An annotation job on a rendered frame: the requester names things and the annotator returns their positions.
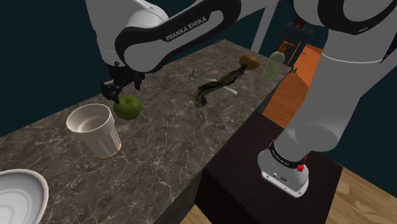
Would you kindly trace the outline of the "dark robot stand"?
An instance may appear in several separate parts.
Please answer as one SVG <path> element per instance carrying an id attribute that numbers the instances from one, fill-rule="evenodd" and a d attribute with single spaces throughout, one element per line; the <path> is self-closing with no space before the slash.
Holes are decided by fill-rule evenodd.
<path id="1" fill-rule="evenodd" d="M 208 163 L 195 205 L 212 224 L 325 224 L 342 166 L 322 153 L 308 156 L 309 187 L 294 198 L 260 173 L 258 154 L 282 131 L 255 111 Z"/>

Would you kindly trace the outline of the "dark chair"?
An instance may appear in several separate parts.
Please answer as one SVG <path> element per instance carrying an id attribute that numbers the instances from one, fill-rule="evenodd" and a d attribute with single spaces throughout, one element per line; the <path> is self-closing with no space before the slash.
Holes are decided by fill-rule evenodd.
<path id="1" fill-rule="evenodd" d="M 286 46 L 284 64 L 290 67 L 295 65 L 295 62 L 303 52 L 306 44 L 313 38 L 314 29 L 309 29 L 306 21 L 300 17 L 296 17 L 292 23 L 286 25 L 281 31 L 281 41 L 287 41 L 291 45 Z"/>

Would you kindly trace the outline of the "green apple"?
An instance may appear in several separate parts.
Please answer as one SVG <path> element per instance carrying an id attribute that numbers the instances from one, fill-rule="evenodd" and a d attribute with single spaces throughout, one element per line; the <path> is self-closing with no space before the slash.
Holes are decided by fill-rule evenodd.
<path id="1" fill-rule="evenodd" d="M 123 120 L 135 120 L 141 113 L 142 104 L 137 97 L 131 95 L 119 95 L 119 103 L 113 104 L 116 116 Z"/>

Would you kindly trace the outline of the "dark twisted banana peel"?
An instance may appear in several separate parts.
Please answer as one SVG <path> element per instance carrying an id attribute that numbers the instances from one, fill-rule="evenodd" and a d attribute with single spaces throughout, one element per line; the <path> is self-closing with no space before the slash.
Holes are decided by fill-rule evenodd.
<path id="1" fill-rule="evenodd" d="M 199 86 L 193 97 L 194 106 L 196 108 L 204 107 L 207 104 L 207 99 L 206 99 L 207 94 L 215 90 L 218 90 L 220 88 L 223 88 L 227 85 L 233 84 L 238 78 L 240 78 L 244 74 L 244 71 L 247 69 L 247 67 L 248 67 L 247 64 L 243 64 L 240 66 L 240 68 L 229 72 L 227 75 L 223 76 L 220 80 L 210 81 L 204 85 Z"/>

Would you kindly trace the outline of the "white bowl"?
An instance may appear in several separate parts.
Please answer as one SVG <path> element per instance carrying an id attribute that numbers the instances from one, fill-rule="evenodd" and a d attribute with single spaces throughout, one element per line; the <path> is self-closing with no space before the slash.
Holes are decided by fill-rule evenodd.
<path id="1" fill-rule="evenodd" d="M 42 175 L 28 169 L 0 172 L 0 224 L 39 224 L 49 198 Z"/>

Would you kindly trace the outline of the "white ribbed cup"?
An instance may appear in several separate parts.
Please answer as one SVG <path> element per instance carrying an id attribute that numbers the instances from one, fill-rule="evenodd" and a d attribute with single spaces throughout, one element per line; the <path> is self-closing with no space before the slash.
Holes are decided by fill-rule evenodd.
<path id="1" fill-rule="evenodd" d="M 103 104 L 87 104 L 75 109 L 67 117 L 66 126 L 99 159 L 112 158 L 122 147 L 115 129 L 115 119 L 111 110 Z"/>

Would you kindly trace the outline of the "green soap pump bottle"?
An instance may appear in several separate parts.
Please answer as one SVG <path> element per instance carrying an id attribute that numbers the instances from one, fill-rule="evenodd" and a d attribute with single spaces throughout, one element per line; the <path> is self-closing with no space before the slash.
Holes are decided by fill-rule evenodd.
<path id="1" fill-rule="evenodd" d="M 285 54 L 287 46 L 295 46 L 292 43 L 287 41 L 283 41 L 282 44 L 278 47 L 278 50 L 274 52 L 268 59 L 265 68 L 261 74 L 261 79 L 266 82 L 272 81 L 278 74 L 281 66 L 285 61 Z"/>

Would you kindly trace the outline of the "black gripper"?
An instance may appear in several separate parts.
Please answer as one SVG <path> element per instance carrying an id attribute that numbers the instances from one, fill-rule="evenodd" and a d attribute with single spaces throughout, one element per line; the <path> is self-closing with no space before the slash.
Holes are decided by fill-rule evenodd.
<path id="1" fill-rule="evenodd" d="M 142 81 L 145 79 L 145 74 L 137 72 L 128 66 L 108 65 L 109 74 L 112 80 L 101 83 L 102 95 L 107 100 L 112 100 L 119 104 L 118 95 L 121 89 L 134 84 L 135 89 L 140 91 Z"/>

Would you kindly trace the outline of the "white spoon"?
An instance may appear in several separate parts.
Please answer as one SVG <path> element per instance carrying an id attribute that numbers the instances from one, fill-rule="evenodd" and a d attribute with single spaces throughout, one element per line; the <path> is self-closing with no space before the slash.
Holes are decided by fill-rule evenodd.
<path id="1" fill-rule="evenodd" d="M 207 79 L 207 81 L 217 81 L 217 80 L 216 79 Z M 233 93 L 235 95 L 238 94 L 238 92 L 236 90 L 234 90 L 234 89 L 231 89 L 229 87 L 223 87 L 223 88 L 227 89 L 228 91 L 230 91 L 231 93 Z"/>

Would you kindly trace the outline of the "grey fork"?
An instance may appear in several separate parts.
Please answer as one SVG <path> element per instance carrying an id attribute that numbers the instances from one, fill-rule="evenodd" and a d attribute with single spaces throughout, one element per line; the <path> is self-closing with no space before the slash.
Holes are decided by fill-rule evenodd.
<path id="1" fill-rule="evenodd" d="M 199 72 L 195 72 L 195 68 L 193 67 L 192 70 L 189 72 L 189 79 L 190 80 L 196 80 L 198 78 L 200 78 L 201 76 L 205 75 L 205 73 L 207 73 L 211 68 L 208 67 L 207 69 L 202 69 Z"/>

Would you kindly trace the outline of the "brown potato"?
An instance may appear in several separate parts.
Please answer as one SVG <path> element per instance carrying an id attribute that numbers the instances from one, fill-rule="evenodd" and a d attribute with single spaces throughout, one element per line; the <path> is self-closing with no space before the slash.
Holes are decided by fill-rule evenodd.
<path id="1" fill-rule="evenodd" d="M 247 67 L 246 67 L 247 70 L 254 70 L 257 67 L 259 67 L 260 61 L 257 58 L 255 58 L 255 57 L 253 57 L 251 55 L 243 55 L 239 59 L 239 64 L 241 66 L 247 65 Z"/>

